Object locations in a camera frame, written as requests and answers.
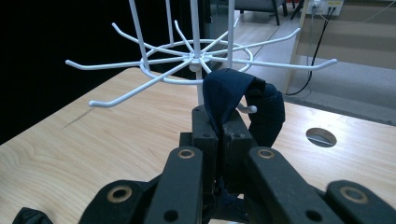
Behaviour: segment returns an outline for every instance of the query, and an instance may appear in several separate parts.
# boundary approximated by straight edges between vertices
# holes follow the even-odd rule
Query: power cable
[[[331,21],[331,23],[332,23],[332,24],[339,24],[339,25],[351,25],[351,24],[353,25],[353,24],[365,23],[365,22],[367,22],[367,21],[372,20],[373,18],[375,18],[376,16],[378,16],[379,14],[381,14],[383,11],[385,11],[387,8],[391,7],[391,6],[392,6],[393,4],[395,4],[395,3],[396,3],[396,0],[393,1],[393,2],[391,2],[391,3],[390,3],[389,5],[387,5],[386,7],[382,8],[380,11],[378,11],[377,13],[375,13],[373,16],[371,16],[371,17],[369,17],[369,18],[367,18],[367,19],[365,19],[365,20],[363,20],[363,21],[351,21],[351,22],[348,22],[348,21]],[[327,22],[330,22],[330,20],[324,18],[320,13],[319,13],[319,16],[320,16],[323,20],[325,20],[325,21],[327,21]]]
[[[332,17],[332,14],[334,13],[335,10],[336,10],[335,7],[329,7],[329,10],[327,11],[326,20],[325,20],[325,22],[323,24],[323,29],[322,29],[322,32],[321,32],[321,35],[320,35],[320,39],[319,39],[318,44],[317,44],[317,48],[315,49],[314,56],[312,58],[311,66],[313,66],[315,64],[315,59],[317,58],[317,54],[318,54],[318,50],[319,50],[319,47],[320,47],[321,40],[323,38],[324,32],[326,30],[326,27],[329,24],[329,21],[330,21],[330,19]],[[312,78],[312,71],[309,71],[308,73],[309,73],[308,80],[306,81],[305,85],[301,89],[299,89],[297,92],[294,92],[294,93],[285,93],[285,95],[292,96],[292,95],[296,95],[296,94],[300,93],[301,91],[303,91],[306,88],[306,86],[308,86],[308,84],[309,84],[309,82],[311,81],[311,78]]]

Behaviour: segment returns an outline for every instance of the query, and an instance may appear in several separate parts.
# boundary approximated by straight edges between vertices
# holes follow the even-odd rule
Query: white wire rack
[[[165,0],[166,3],[166,15],[167,15],[167,23],[168,23],[168,31],[169,31],[169,44],[161,45],[159,47],[151,46],[144,42],[142,32],[140,29],[140,22],[137,16],[136,5],[134,0],[129,0],[133,21],[134,21],[134,28],[136,30],[137,39],[130,35],[125,34],[120,28],[115,24],[112,23],[114,29],[119,33],[121,36],[137,43],[140,48],[140,52],[142,58],[140,61],[136,62],[127,62],[127,63],[108,63],[108,64],[98,64],[98,65],[82,65],[70,60],[66,60],[66,64],[76,67],[81,70],[98,70],[98,69],[109,69],[109,68],[122,68],[122,67],[133,67],[139,66],[142,72],[151,78],[151,80],[140,87],[125,93],[124,95],[118,97],[109,102],[101,102],[101,101],[90,101],[90,106],[95,107],[111,107],[114,105],[118,105],[127,99],[133,97],[134,95],[138,94],[139,92],[145,90],[146,88],[154,85],[155,83],[162,81],[165,83],[170,84],[177,84],[177,85],[197,85],[198,91],[198,104],[202,105],[204,103],[203,95],[202,95],[202,69],[204,69],[207,73],[211,72],[211,69],[206,65],[209,62],[222,62],[226,63],[226,66],[229,68],[233,67],[233,63],[243,64],[244,66],[240,68],[238,71],[246,72],[250,66],[257,65],[257,66],[267,66],[267,67],[275,67],[275,68],[284,68],[284,69],[294,69],[294,70],[306,70],[306,71],[316,71],[327,66],[330,66],[334,63],[337,63],[337,60],[332,59],[325,63],[308,66],[308,65],[298,65],[298,64],[286,64],[286,63],[266,63],[266,62],[255,62],[253,55],[249,49],[256,48],[264,45],[275,44],[290,38],[293,38],[300,32],[300,28],[296,29],[292,34],[288,36],[284,36],[279,39],[263,41],[260,43],[254,43],[249,45],[239,45],[233,42],[233,28],[236,26],[238,20],[234,20],[234,0],[229,0],[229,11],[228,11],[228,31],[225,32],[223,35],[219,36],[217,39],[200,39],[200,31],[199,31],[199,23],[198,23],[198,3],[197,0],[190,0],[191,2],[191,29],[192,29],[192,38],[193,40],[188,40],[183,33],[180,31],[177,21],[174,21],[175,28],[177,33],[181,37],[181,41],[174,42],[173,37],[173,26],[171,21],[171,9],[170,9],[170,0]],[[200,44],[207,44],[207,46],[201,49]],[[212,50],[212,48],[216,45],[225,45],[227,49],[223,50]],[[174,47],[177,46],[185,46],[187,47],[187,52],[174,50]],[[246,53],[247,59],[233,59],[233,52],[242,50]],[[172,57],[165,58],[165,59],[157,59],[153,60],[149,57],[156,53],[162,52],[171,55]],[[219,55],[223,55],[227,52],[227,57],[221,57]],[[166,71],[161,75],[155,75],[151,73],[149,66],[151,64],[156,63],[177,63],[179,64],[172,69]],[[181,80],[181,79],[173,79],[169,76],[173,75],[175,72],[179,71],[184,67],[189,67],[192,72],[195,73],[196,79],[195,80]],[[245,107],[241,104],[237,107],[243,113],[255,113],[257,108],[255,106]]]

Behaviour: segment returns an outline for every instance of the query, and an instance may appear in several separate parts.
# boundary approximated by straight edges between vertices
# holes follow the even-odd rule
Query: chair
[[[286,0],[235,0],[235,10],[244,11],[260,11],[260,12],[274,12],[276,17],[276,24],[279,25],[279,16],[277,9],[283,7],[283,16],[288,16],[288,9],[286,7]]]

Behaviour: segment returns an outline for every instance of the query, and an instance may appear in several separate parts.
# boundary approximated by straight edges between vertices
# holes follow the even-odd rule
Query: black cloth
[[[52,224],[52,222],[43,212],[23,207],[15,216],[12,224]]]
[[[249,114],[250,133],[259,146],[271,147],[285,121],[283,97],[274,85],[230,68],[213,71],[204,78],[205,109],[218,136],[244,95],[247,105],[258,109]]]

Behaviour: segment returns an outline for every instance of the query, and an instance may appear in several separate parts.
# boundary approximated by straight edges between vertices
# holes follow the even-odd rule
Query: light wood tabletop
[[[108,183],[150,181],[160,174],[180,133],[191,131],[195,86],[158,83],[115,107],[88,106],[147,81],[139,69],[127,69],[0,146],[0,223],[11,223],[22,207],[40,210],[57,224],[78,223]],[[273,148],[309,184],[326,189],[334,180],[351,180],[396,207],[396,127],[285,107]],[[310,128],[330,131],[336,145],[312,144],[305,136]]]

